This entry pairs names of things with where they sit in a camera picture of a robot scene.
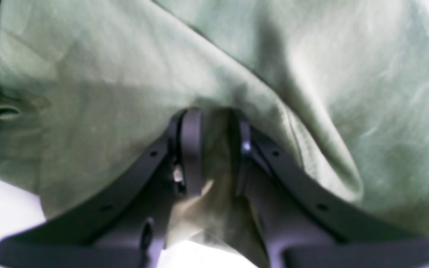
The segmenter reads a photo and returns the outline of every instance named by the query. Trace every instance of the hole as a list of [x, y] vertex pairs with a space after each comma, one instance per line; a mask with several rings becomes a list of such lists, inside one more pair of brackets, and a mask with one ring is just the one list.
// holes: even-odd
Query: hole
[[140, 242], [140, 247], [145, 251], [148, 249], [150, 244], [152, 243], [152, 227], [149, 223], [145, 224], [143, 228], [142, 240]]
[[100, 212], [106, 212], [112, 209], [114, 209], [114, 206], [112, 204], [103, 205], [99, 208]]
[[325, 204], [317, 204], [317, 208], [318, 208], [319, 210], [322, 210], [322, 211], [327, 211], [327, 210], [329, 210], [329, 207], [327, 207], [327, 205], [325, 205]]

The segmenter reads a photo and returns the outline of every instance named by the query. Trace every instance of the olive green cloth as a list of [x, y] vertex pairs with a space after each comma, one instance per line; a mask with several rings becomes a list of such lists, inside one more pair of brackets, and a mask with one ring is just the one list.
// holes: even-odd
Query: olive green cloth
[[114, 181], [189, 106], [206, 114], [208, 183], [174, 209], [167, 246], [268, 266], [233, 197], [228, 107], [325, 188], [429, 236], [428, 0], [0, 4], [0, 179], [46, 217]]

